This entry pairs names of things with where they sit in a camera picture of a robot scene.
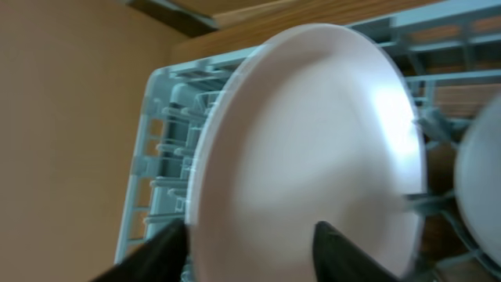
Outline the grey bowl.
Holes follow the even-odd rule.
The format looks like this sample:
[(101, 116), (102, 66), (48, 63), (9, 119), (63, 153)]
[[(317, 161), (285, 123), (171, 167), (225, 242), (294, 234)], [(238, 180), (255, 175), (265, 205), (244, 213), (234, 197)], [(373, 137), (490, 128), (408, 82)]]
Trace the grey bowl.
[(500, 97), (485, 106), (456, 155), (456, 201), (470, 234), (500, 264)]

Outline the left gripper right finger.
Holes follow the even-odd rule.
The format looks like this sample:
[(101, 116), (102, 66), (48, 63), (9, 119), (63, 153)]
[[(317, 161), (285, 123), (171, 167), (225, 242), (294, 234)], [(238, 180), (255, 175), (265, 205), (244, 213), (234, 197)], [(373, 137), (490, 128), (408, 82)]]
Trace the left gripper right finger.
[(399, 282), (325, 221), (315, 224), (312, 257), (318, 282)]

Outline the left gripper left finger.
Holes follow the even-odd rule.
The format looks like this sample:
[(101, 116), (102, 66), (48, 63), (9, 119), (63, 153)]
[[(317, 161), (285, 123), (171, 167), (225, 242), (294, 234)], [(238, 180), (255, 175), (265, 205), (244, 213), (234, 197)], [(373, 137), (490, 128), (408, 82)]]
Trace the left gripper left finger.
[(179, 282), (189, 254), (188, 239), (186, 224), (175, 219), (91, 282)]

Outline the large white plate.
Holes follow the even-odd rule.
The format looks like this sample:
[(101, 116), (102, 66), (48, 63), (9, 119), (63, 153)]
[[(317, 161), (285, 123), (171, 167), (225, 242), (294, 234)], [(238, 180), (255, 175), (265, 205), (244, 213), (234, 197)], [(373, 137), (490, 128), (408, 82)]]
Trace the large white plate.
[(270, 38), (208, 115), (186, 222), (198, 281), (313, 281), (329, 222), (401, 278), (423, 221), (424, 141), (399, 69), (365, 35), (327, 23)]

